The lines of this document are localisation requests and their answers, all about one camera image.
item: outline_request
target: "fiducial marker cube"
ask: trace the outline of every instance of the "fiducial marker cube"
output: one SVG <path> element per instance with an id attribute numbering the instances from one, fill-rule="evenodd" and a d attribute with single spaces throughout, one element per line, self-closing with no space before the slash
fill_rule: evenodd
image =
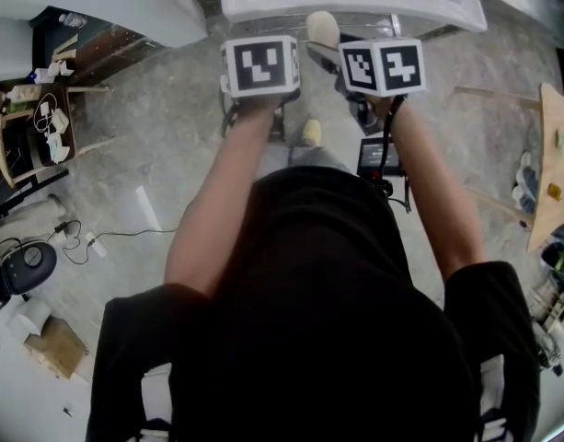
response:
<path id="1" fill-rule="evenodd" d="M 291 36 L 227 41 L 221 49 L 221 85 L 233 99 L 292 93 L 300 87 L 298 42 Z"/>
<path id="2" fill-rule="evenodd" d="M 339 52 L 349 91 L 394 97 L 427 89 L 419 40 L 345 42 Z"/>

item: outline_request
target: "gray floor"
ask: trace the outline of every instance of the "gray floor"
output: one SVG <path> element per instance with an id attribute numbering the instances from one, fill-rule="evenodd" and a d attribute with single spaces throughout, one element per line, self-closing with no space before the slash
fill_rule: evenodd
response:
<path id="1" fill-rule="evenodd" d="M 209 25 L 209 39 L 121 72 L 108 80 L 109 94 L 87 95 L 79 105 L 80 145 L 117 136 L 113 145 L 72 161 L 71 175 L 48 191 L 83 222 L 84 233 L 176 227 L 200 188 L 220 143 L 219 48 L 229 34 L 222 17 Z M 469 96 L 452 98 L 451 92 L 461 84 L 536 97 L 540 83 L 559 87 L 553 46 L 498 21 L 487 33 L 432 41 L 424 51 L 430 89 L 411 102 L 461 181 L 511 203 L 518 159 L 539 143 L 537 118 Z M 317 117 L 323 145 L 355 169 L 362 134 L 334 92 L 332 77 L 311 63 L 303 44 L 300 55 L 303 95 L 288 108 L 288 128 Z M 525 289 L 537 285 L 542 270 L 525 251 L 528 233 L 499 212 L 484 207 L 479 212 L 490 258 L 511 262 Z M 417 288 L 442 305 L 443 284 L 417 214 L 406 215 L 399 206 L 395 213 Z M 108 257 L 90 251 L 84 266 L 60 255 L 37 295 L 95 352 L 105 303 L 160 285 L 170 240 L 106 237 Z M 83 248 L 68 253 L 77 261 L 85 258 Z"/>

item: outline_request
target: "forearm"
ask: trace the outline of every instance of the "forearm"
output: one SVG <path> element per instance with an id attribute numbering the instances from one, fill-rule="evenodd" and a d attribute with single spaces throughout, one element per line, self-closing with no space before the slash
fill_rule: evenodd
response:
<path id="1" fill-rule="evenodd" d="M 467 265 L 485 262 L 476 207 L 407 102 L 394 120 L 392 137 L 444 281 Z"/>
<path id="2" fill-rule="evenodd" d="M 270 112 L 251 113 L 224 140 L 181 219 L 167 257 L 166 283 L 213 295 L 235 247 L 271 123 Z"/>

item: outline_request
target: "white box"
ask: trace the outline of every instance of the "white box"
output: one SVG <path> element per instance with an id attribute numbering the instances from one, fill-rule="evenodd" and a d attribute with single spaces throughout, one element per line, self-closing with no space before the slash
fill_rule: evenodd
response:
<path id="1" fill-rule="evenodd" d="M 222 45 L 223 91 L 231 98 L 292 93 L 300 87 L 298 42 L 291 36 L 265 36 Z"/>
<path id="2" fill-rule="evenodd" d="M 345 42 L 339 52 L 349 91 L 394 97 L 427 89 L 419 40 Z"/>

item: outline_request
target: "black t-shirt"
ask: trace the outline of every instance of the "black t-shirt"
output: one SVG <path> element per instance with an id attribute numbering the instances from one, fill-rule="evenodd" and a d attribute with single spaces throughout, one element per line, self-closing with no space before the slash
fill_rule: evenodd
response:
<path id="1" fill-rule="evenodd" d="M 481 364 L 498 355 L 503 397 L 484 415 Z M 487 439 L 488 421 L 530 440 L 539 404 L 535 339 L 511 265 L 458 271 L 441 311 L 411 282 L 385 196 L 335 169 L 256 183 L 214 300 L 163 285 L 108 303 L 88 440 L 139 433 L 141 378 L 165 362 L 179 441 L 471 441 Z"/>

